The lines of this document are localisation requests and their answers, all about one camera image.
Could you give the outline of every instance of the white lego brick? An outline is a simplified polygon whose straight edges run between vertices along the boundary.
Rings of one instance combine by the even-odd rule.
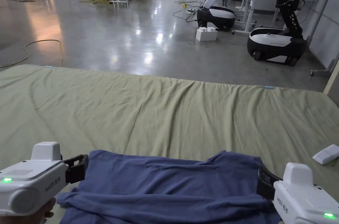
[[[199,41],[216,40],[217,30],[214,27],[200,27],[197,29],[196,39]]]

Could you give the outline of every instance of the blue cloth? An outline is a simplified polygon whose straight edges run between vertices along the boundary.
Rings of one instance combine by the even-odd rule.
[[[278,224],[256,194],[261,165],[226,151],[206,162],[92,151],[85,180],[58,198],[61,224]]]

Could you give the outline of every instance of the green indicator light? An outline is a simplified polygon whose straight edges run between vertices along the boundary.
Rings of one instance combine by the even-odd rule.
[[[12,181],[11,178],[5,178],[5,179],[2,180],[3,183],[9,183],[11,181]]]
[[[324,216],[326,218],[329,218],[329,219],[335,219],[335,216],[333,214],[331,214],[331,213],[328,213],[328,212],[324,213]]]

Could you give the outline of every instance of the polished floor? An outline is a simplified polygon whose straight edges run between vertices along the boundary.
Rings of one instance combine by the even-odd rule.
[[[323,91],[328,80],[310,77],[311,69],[322,66],[309,53],[289,67],[255,61],[247,53],[247,38],[230,32],[199,42],[197,23],[173,16],[181,9],[178,0],[131,0],[128,9],[79,1],[0,0],[0,66],[24,58],[27,43],[57,39],[63,67],[314,91]],[[235,3],[228,6],[232,9]],[[175,15],[188,16],[185,9]],[[259,24],[271,17],[255,15]],[[27,50],[30,56],[22,64],[60,65],[57,42],[32,44]]]

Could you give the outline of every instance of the bed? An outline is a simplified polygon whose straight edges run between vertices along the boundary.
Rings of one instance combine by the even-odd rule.
[[[323,93],[21,65],[0,72],[0,121],[0,169],[41,141],[59,142],[64,158],[104,149],[206,160],[226,150],[260,156],[280,177],[288,162],[307,164],[339,200],[339,164],[312,160],[339,144],[339,109]]]

